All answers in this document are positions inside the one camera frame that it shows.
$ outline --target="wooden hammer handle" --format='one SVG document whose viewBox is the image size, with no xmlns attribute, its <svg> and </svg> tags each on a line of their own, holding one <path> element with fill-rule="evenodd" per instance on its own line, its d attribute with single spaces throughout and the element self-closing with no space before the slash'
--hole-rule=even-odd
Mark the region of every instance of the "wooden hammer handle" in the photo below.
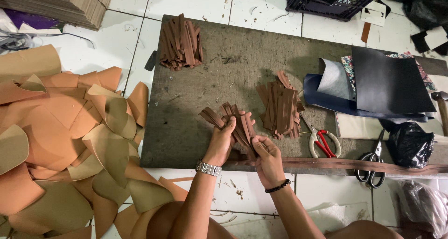
<svg viewBox="0 0 448 239">
<path fill-rule="evenodd" d="M 448 108 L 446 101 L 442 98 L 437 99 L 439 105 L 440 116 L 442 117 L 442 129 L 444 130 L 444 136 L 448 137 Z"/>
</svg>

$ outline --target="red-handled scissors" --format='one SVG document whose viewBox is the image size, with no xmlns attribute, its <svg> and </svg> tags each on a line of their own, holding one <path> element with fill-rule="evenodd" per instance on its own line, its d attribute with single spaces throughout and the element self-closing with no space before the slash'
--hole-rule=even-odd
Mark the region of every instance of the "red-handled scissors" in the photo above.
<svg viewBox="0 0 448 239">
<path fill-rule="evenodd" d="M 325 155 L 327 155 L 328 158 L 339 157 L 341 154 L 341 149 L 340 149 L 339 140 L 336 138 L 336 136 L 334 136 L 333 133 L 330 133 L 327 130 L 317 131 L 316 128 L 310 122 L 308 122 L 306 120 L 306 118 L 303 117 L 302 114 L 300 114 L 300 115 L 302 116 L 303 120 L 305 121 L 306 125 L 308 126 L 308 128 L 310 128 L 310 131 L 311 131 L 311 137 L 310 137 L 310 142 L 309 142 L 311 156 L 314 158 L 319 158 L 319 157 L 317 157 L 316 151 L 314 150 L 314 144 L 316 144 L 323 151 L 323 153 L 325 153 Z M 326 134 L 328 137 L 330 137 L 330 139 L 333 141 L 333 143 L 335 143 L 335 146 L 336 146 L 335 153 L 333 153 L 330 150 L 330 147 L 328 147 L 327 141 L 325 140 L 325 138 L 323 137 L 322 134 Z M 317 135 L 319 135 L 320 140 L 322 140 L 323 145 L 319 142 Z"/>
</svg>

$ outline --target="gray felt fabric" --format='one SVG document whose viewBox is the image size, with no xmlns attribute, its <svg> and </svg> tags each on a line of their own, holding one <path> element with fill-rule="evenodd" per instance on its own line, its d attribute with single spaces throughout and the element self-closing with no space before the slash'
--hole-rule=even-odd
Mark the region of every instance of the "gray felt fabric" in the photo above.
<svg viewBox="0 0 448 239">
<path fill-rule="evenodd" d="M 317 92 L 356 100 L 342 63 L 319 58 L 319 69 L 323 70 L 323 76 Z"/>
</svg>

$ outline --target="purple fabric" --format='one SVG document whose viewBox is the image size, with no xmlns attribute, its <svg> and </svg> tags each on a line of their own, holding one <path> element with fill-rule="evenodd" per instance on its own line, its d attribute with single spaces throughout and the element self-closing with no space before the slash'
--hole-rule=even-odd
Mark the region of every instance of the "purple fabric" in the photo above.
<svg viewBox="0 0 448 239">
<path fill-rule="evenodd" d="M 37 30 L 49 29 L 52 26 L 59 24 L 58 20 L 52 18 L 46 18 L 40 15 L 34 15 L 10 9 L 3 9 L 3 10 L 8 15 L 8 17 L 13 21 L 17 29 L 20 29 L 20 26 L 23 23 Z"/>
</svg>

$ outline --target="hammer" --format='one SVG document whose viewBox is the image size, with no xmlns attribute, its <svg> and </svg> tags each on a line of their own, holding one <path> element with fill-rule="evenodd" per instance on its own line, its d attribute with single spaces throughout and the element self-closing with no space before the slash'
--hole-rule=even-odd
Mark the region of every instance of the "hammer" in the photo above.
<svg viewBox="0 0 448 239">
<path fill-rule="evenodd" d="M 431 93 L 431 98 L 437 101 L 439 105 L 440 116 L 442 117 L 442 129 L 444 130 L 444 136 L 448 137 L 448 108 L 445 101 L 448 99 L 448 94 L 440 91 Z"/>
</svg>

